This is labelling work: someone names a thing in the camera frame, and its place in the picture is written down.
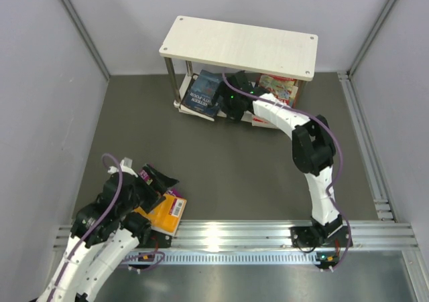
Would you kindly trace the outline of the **red treehouse book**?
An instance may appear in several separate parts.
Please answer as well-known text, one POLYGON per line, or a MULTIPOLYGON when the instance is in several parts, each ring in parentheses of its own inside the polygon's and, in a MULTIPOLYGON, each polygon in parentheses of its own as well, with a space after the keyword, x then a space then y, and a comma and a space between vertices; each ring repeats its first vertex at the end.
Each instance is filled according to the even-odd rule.
POLYGON ((257 84, 272 93, 279 101, 294 107, 300 81, 294 78, 261 74, 257 84))

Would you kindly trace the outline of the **purple treehouse book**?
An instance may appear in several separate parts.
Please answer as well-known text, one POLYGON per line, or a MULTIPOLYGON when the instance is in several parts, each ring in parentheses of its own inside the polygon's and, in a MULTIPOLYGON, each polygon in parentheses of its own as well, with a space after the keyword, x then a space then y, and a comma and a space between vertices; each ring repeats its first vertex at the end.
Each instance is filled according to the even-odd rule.
MULTIPOLYGON (((143 180, 150 185, 153 181, 153 179, 149 176, 149 174, 145 171, 145 170, 141 170, 139 172, 139 175, 143 178, 143 180)), ((176 188, 172 188, 170 190, 167 191, 168 194, 175 196, 177 198, 183 198, 183 196, 178 192, 178 190, 176 188)))

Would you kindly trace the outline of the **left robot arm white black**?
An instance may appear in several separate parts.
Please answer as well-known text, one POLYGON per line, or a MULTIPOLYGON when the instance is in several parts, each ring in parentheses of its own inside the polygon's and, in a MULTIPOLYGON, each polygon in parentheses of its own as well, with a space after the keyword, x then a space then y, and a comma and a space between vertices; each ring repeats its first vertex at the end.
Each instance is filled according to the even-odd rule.
POLYGON ((80 209, 70 228, 59 265, 38 301, 94 301, 113 271, 132 260, 136 248, 150 247, 158 264, 160 233, 149 213, 165 203, 178 180, 150 164, 140 171, 132 160, 105 153, 108 180, 95 201, 80 209))

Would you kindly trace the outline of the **dark blue Nineteen Eighty-Four book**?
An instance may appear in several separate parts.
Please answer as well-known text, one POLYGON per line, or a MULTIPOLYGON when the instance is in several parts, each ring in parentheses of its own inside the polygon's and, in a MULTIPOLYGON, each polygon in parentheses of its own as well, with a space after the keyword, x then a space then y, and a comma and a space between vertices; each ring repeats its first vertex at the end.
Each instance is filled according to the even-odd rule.
POLYGON ((206 70, 202 70, 199 75, 194 75, 182 99, 181 108, 214 121, 223 102, 222 96, 215 96, 222 82, 220 74, 213 74, 206 70))

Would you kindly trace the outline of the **orange yellow book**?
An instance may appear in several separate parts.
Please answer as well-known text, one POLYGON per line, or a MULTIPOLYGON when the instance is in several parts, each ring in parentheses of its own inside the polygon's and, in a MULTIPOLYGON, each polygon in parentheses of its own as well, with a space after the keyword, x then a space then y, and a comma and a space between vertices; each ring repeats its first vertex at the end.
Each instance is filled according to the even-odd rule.
POLYGON ((150 213, 144 212, 141 207, 135 209, 135 212, 151 222, 152 230, 168 236, 175 236, 187 200, 171 194, 166 194, 164 197, 165 200, 150 213))

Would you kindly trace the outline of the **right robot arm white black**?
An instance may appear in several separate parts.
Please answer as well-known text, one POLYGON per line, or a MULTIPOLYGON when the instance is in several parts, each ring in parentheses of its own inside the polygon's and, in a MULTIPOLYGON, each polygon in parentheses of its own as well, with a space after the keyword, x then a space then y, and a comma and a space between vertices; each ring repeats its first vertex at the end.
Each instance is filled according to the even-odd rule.
POLYGON ((312 202, 310 227, 315 244, 328 246, 343 227, 343 216, 335 202, 332 176, 338 141, 327 120, 294 109, 272 93, 248 81, 244 71, 231 76, 222 74, 219 92, 230 119, 240 119, 244 112, 271 123, 292 142, 292 160, 304 174, 312 202))

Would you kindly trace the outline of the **red white book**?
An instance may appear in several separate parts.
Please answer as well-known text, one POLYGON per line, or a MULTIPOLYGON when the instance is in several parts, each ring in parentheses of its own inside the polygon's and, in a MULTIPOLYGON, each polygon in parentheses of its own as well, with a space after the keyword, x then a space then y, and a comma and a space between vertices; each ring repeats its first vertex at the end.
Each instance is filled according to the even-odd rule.
POLYGON ((253 127, 263 127, 263 128, 269 128, 269 129, 277 129, 275 125, 273 125, 271 122, 266 121, 265 119, 262 119, 256 115, 252 115, 251 124, 253 127))

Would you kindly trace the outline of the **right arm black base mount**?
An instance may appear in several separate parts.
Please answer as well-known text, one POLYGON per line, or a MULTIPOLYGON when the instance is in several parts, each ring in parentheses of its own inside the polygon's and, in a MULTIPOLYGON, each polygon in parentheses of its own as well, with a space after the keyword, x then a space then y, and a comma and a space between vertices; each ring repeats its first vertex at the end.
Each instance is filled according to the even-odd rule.
POLYGON ((345 248, 350 238, 346 226, 343 226, 338 232, 330 238, 323 238, 312 226, 295 226, 290 228, 292 246, 304 251, 313 248, 345 248))

